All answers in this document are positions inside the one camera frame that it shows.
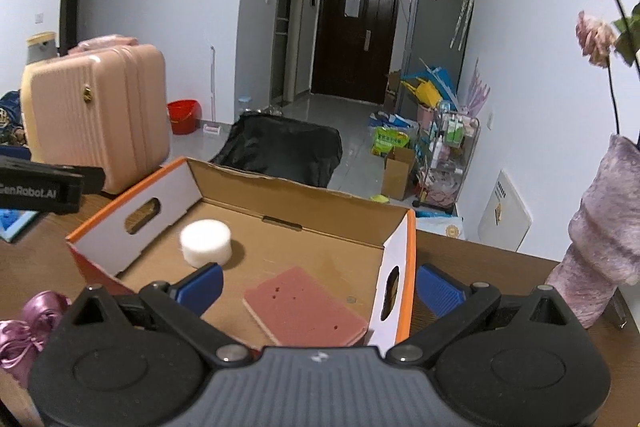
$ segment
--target wooden table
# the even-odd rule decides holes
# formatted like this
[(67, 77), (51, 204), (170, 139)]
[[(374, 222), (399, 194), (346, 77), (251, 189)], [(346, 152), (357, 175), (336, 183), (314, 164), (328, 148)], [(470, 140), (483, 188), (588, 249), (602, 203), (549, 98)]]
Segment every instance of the wooden table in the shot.
[[(75, 298), (84, 287), (66, 249), (65, 235), (95, 214), (109, 200), (88, 196), (80, 213), (47, 215), (17, 244), (0, 241), (0, 318), (17, 316), (24, 302), (36, 293), (56, 290)], [(433, 263), (463, 283), (493, 283), (505, 294), (528, 294), (544, 282), (553, 261), (482, 247), (438, 235), (418, 232), (417, 266)], [(433, 315), (415, 298), (412, 331), (433, 322)], [(604, 321), (590, 329), (591, 338), (611, 371), (612, 390), (596, 423), (598, 427), (636, 427), (640, 422), (640, 335), (628, 325), (617, 330)], [(25, 391), (0, 371), (0, 397), (25, 427), (40, 425)]]

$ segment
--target red rectangular sponge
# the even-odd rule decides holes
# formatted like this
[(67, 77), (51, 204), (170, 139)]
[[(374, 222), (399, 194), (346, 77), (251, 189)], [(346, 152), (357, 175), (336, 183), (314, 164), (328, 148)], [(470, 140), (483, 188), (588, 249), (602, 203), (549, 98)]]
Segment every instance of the red rectangular sponge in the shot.
[(369, 328), (300, 267), (245, 291), (244, 305), (277, 346), (353, 346)]

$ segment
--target white round object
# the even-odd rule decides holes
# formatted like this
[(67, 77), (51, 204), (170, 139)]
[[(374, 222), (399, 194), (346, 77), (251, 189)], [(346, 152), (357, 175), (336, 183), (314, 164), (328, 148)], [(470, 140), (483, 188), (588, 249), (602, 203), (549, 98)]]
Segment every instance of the white round object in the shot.
[(194, 268), (207, 263), (223, 266), (231, 259), (231, 230), (215, 219), (195, 221), (180, 232), (180, 247), (185, 261)]

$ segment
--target dried pink rose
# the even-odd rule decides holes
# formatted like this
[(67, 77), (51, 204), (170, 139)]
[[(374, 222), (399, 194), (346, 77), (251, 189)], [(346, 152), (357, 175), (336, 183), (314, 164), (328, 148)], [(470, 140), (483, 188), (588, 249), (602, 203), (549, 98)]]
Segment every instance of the dried pink rose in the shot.
[(589, 55), (591, 64), (606, 68), (611, 47), (616, 43), (616, 35), (611, 26), (581, 11), (575, 26), (575, 35), (582, 48), (582, 56)]

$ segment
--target gray floor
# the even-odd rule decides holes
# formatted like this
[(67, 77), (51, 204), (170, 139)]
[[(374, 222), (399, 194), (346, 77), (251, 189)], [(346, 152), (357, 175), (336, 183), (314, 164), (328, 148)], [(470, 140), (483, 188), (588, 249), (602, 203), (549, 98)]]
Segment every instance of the gray floor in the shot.
[[(321, 94), (308, 95), (284, 108), (284, 116), (328, 125), (340, 132), (342, 161), (334, 171), (329, 187), (361, 198), (380, 194), (384, 162), (370, 153), (367, 124), (375, 107)], [(198, 130), (172, 139), (172, 157), (190, 156), (210, 160), (222, 148), (226, 135), (206, 136)], [(409, 206), (412, 198), (403, 204)]]

